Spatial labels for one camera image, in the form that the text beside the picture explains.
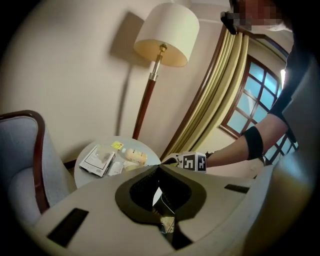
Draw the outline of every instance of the paper card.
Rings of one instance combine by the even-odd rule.
[[[115,141],[114,143],[111,144],[111,147],[113,147],[116,150],[122,149],[123,146],[124,144],[119,141]]]

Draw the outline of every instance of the floor lamp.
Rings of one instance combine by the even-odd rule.
[[[134,50],[154,61],[154,68],[146,84],[133,139],[138,139],[147,107],[155,87],[160,64],[183,67],[190,58],[199,32],[199,21],[188,8],[176,3],[156,6],[145,20],[134,43]]]

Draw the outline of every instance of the round side table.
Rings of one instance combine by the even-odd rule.
[[[79,167],[81,161],[86,157],[86,155],[94,148],[95,145],[100,144],[110,148],[110,152],[117,151],[115,148],[111,147],[111,144],[115,141],[121,142],[124,144],[124,148],[126,149],[134,149],[141,151],[147,154],[146,166],[154,166],[159,165],[161,163],[159,157],[156,155],[155,152],[152,151],[147,145],[143,144],[142,142],[135,140],[133,138],[126,138],[121,136],[111,136],[101,140],[95,140],[94,142],[90,143],[86,146],[81,153],[79,154],[78,158],[76,159],[75,166],[74,166],[74,180],[77,188],[82,187],[83,185],[96,181],[97,179],[101,179],[96,177]],[[115,156],[114,162],[121,162],[127,161],[123,153],[118,152]]]

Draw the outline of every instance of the tag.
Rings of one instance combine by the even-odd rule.
[[[114,162],[111,166],[108,176],[113,176],[122,173],[124,165],[121,162]]]
[[[122,149],[123,146],[124,144],[119,141],[115,141],[114,143],[111,144],[111,147],[113,147],[116,150]]]

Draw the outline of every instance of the window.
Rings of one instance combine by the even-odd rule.
[[[284,69],[281,70],[281,84],[282,86],[285,83],[285,78],[286,78],[286,71]]]
[[[220,128],[234,138],[239,138],[244,131],[266,117],[281,91],[282,81],[270,69],[248,55],[239,90]],[[297,147],[298,144],[293,144],[284,135],[264,155],[268,164],[275,164]]]

